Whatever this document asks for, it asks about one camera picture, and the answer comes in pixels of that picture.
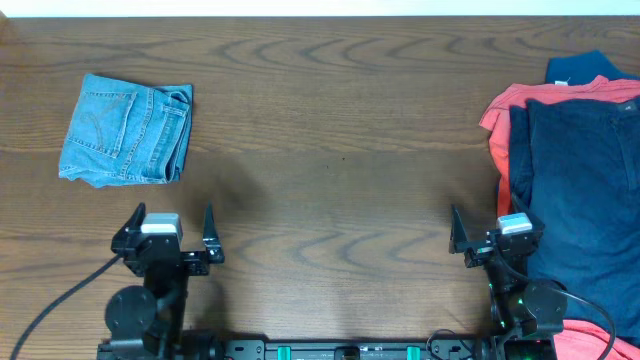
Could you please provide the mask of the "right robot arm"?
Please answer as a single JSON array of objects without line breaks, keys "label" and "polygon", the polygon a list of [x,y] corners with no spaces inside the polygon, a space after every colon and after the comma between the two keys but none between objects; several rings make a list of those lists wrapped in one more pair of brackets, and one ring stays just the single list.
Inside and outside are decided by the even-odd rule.
[{"label": "right robot arm", "polygon": [[564,329],[567,299],[551,280],[526,275],[539,248],[544,224],[518,197],[513,213],[497,219],[482,240],[473,240],[456,206],[451,207],[449,252],[463,254],[467,268],[486,272],[492,332],[475,341],[472,359],[555,359],[554,336]]}]

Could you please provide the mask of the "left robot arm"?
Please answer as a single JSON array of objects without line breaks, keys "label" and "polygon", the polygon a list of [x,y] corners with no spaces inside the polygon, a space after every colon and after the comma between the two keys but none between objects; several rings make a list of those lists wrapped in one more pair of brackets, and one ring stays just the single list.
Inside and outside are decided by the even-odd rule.
[{"label": "left robot arm", "polygon": [[224,346],[205,332],[183,331],[188,281],[225,261],[213,207],[204,215],[199,251],[183,251],[176,213],[148,213],[143,203],[114,235],[111,250],[143,280],[116,292],[105,309],[111,338],[99,359],[222,359]]}]

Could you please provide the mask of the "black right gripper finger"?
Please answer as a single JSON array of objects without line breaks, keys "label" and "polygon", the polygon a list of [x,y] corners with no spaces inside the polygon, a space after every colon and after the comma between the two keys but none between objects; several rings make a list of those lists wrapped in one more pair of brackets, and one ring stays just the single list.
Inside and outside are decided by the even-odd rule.
[{"label": "black right gripper finger", "polygon": [[515,193],[511,193],[511,202],[515,213],[524,213],[532,224],[533,232],[543,232],[544,223],[529,209]]},{"label": "black right gripper finger", "polygon": [[451,206],[451,231],[449,240],[449,253],[458,254],[473,252],[474,247],[462,222],[459,210],[455,205]]}]

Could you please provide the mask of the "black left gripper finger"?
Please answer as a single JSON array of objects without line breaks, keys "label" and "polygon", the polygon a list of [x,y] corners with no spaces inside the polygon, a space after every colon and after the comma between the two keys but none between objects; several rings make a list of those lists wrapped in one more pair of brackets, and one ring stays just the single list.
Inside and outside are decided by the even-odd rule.
[{"label": "black left gripper finger", "polygon": [[136,249],[141,238],[141,226],[146,216],[146,205],[141,202],[111,241],[113,253],[127,253]]},{"label": "black left gripper finger", "polygon": [[205,211],[202,241],[207,252],[208,262],[210,264],[222,264],[225,261],[225,255],[216,229],[211,203],[208,204]]}]

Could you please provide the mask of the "light blue denim jeans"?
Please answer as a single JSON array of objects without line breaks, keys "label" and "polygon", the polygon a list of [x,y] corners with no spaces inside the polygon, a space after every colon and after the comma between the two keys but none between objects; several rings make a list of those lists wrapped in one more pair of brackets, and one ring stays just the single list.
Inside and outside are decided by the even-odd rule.
[{"label": "light blue denim jeans", "polygon": [[192,130],[193,86],[144,86],[87,74],[58,176],[95,188],[177,182]]}]

